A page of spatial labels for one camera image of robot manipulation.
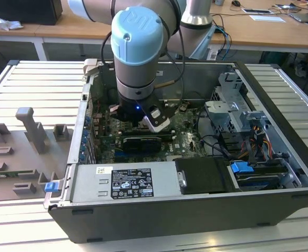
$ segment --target robotic arm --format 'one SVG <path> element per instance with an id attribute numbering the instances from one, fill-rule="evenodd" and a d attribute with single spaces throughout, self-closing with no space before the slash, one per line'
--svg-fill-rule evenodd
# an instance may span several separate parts
<path id="1" fill-rule="evenodd" d="M 212 16 L 209 14 L 212 1 L 68 2 L 76 15 L 111 24 L 111 47 L 119 94 L 119 105 L 114 112 L 119 119 L 135 122 L 144 118 L 152 132 L 159 132 L 169 125 L 174 111 L 164 109 L 153 93 L 159 57 L 167 50 L 190 58 L 200 58 L 206 53 L 215 29 L 211 26 Z"/>

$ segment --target warning label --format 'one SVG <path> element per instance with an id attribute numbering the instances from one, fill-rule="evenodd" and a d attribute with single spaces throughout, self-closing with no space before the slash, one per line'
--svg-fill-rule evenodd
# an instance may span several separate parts
<path id="1" fill-rule="evenodd" d="M 154 197 L 150 169 L 112 170 L 111 197 Z"/>

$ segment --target open computer chassis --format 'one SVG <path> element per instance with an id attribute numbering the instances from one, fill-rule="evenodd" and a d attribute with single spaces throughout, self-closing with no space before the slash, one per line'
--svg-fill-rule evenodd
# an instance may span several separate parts
<path id="1" fill-rule="evenodd" d="M 110 116 L 115 80 L 100 66 L 84 85 L 65 177 L 46 194 L 53 219 L 86 243 L 270 226 L 308 207 L 308 147 L 252 68 L 188 62 L 182 105 L 152 134 Z M 158 81 L 172 72 L 161 62 Z M 167 89 L 157 96 L 174 106 Z"/>

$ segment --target laptop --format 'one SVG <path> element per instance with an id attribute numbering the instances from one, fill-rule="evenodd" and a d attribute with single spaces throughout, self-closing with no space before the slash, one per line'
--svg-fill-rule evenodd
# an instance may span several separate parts
<path id="1" fill-rule="evenodd" d="M 308 14 L 289 13 L 289 16 L 293 17 L 295 20 L 302 22 L 302 23 L 308 22 Z"/>

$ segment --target aluminum profile table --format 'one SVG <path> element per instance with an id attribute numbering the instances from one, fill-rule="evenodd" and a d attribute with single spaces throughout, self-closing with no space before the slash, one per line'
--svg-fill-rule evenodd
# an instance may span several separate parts
<path id="1" fill-rule="evenodd" d="M 0 75 L 0 122 L 6 118 L 11 130 L 21 130 L 16 109 L 32 106 L 46 128 L 58 121 L 73 127 L 85 83 L 82 67 L 83 62 L 55 61 L 21 61 L 7 66 Z M 307 96 L 279 69 L 247 67 L 308 145 Z M 308 208 L 272 227 L 77 245 L 43 208 L 43 200 L 0 202 L 0 251 L 308 251 Z"/>

